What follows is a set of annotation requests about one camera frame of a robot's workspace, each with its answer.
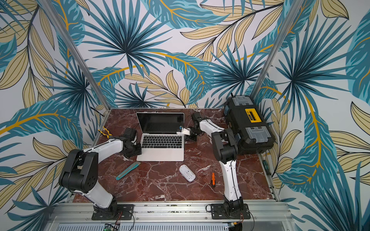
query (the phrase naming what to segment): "yellow label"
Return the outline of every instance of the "yellow label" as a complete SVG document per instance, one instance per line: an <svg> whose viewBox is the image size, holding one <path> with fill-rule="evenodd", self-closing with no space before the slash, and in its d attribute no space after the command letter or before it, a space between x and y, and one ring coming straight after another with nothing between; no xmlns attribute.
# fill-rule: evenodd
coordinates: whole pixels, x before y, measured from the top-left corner
<svg viewBox="0 0 370 231"><path fill-rule="evenodd" d="M261 118L257 114L256 109L248 108L248 109L245 109L245 112L247 113L248 118L252 123L262 122Z"/></svg>

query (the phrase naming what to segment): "red marble table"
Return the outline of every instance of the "red marble table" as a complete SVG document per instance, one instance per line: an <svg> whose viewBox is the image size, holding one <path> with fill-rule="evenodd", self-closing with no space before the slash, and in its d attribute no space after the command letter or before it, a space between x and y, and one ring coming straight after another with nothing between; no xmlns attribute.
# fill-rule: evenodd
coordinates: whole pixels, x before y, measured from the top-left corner
<svg viewBox="0 0 370 231"><path fill-rule="evenodd" d="M113 109L105 127L113 136L123 133L125 128L135 126L138 121L136 112L183 112L185 118L195 112L202 112L215 124L226 128L223 109ZM189 116L185 126L192 126ZM138 140L141 138L140 126L137 126ZM107 138L101 136L99 143ZM115 154L99 164L100 184L118 202L123 201L178 201L178 200L223 200L223 178L221 166L216 161L210 137L207 134L198 137L198 141L185 144L183 162L141 162L139 167L121 180L116 176L136 161L136 157L126 159ZM196 175L193 182L188 182L179 172L179 167L186 164ZM210 186L212 169L216 177L216 187ZM266 177L257 155L240 155L236 164L239 189L243 199L272 199ZM89 202L77 194L73 202Z"/></svg>

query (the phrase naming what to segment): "laptop screen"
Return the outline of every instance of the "laptop screen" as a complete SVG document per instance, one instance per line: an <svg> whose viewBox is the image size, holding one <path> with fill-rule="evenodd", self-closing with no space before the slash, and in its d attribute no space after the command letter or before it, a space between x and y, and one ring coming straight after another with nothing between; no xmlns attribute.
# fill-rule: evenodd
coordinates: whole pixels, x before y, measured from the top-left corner
<svg viewBox="0 0 370 231"><path fill-rule="evenodd" d="M184 125L184 113L137 112L136 116L143 133L176 134Z"/></svg>

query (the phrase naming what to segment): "laptop keyboard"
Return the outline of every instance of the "laptop keyboard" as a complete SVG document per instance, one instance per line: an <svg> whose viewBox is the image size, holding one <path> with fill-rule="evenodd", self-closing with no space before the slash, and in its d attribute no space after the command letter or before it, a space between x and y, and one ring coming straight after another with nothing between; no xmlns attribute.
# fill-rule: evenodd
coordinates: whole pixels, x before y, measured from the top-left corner
<svg viewBox="0 0 370 231"><path fill-rule="evenodd" d="M144 136L142 148L182 148L182 136Z"/></svg>

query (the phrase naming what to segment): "orange screwdriver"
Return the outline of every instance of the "orange screwdriver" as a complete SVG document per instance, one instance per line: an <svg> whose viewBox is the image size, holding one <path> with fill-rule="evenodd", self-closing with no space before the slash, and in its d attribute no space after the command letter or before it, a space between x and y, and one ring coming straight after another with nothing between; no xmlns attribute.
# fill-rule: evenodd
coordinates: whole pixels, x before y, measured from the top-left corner
<svg viewBox="0 0 370 231"><path fill-rule="evenodd" d="M211 179L211 187L214 188L216 187L216 179L215 179L215 173L213 170L213 165L212 165L212 179Z"/></svg>

